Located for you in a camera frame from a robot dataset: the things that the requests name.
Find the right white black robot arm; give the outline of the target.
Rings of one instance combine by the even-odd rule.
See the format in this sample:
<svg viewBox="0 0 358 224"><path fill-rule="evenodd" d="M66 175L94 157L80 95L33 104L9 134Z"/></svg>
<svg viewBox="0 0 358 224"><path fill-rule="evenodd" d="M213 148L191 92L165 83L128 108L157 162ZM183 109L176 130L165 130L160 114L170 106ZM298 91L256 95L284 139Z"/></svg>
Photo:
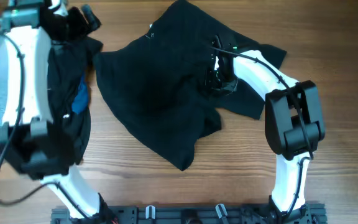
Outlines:
<svg viewBox="0 0 358 224"><path fill-rule="evenodd" d="M216 34L206 43L212 51L204 86L218 108L265 118L265 137L276 155L275 186L266 205L242 207L242 220L311 223L304 188L309 163L325 127L318 89L280 71L286 52L246 38Z"/></svg>

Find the black shorts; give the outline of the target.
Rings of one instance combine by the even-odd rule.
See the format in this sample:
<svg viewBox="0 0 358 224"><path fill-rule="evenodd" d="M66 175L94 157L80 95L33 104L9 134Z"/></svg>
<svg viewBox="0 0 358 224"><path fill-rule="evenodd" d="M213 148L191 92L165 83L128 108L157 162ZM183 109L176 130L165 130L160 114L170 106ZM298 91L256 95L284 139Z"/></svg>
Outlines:
<svg viewBox="0 0 358 224"><path fill-rule="evenodd" d="M93 59L98 88L115 117L179 170L191 166L197 140L222 128L204 86L212 54L205 45L216 34L252 40L176 1L146 34Z"/></svg>

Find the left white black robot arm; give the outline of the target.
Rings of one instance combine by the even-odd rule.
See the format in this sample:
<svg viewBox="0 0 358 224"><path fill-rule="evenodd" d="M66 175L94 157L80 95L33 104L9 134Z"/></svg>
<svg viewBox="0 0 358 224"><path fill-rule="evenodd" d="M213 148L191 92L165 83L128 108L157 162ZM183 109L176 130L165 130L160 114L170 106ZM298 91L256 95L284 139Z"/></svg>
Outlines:
<svg viewBox="0 0 358 224"><path fill-rule="evenodd" d="M90 33L100 25L88 5L66 1L10 1L0 16L0 162L63 202L52 223L118 222L78 170L90 138L86 71L102 47Z"/></svg>

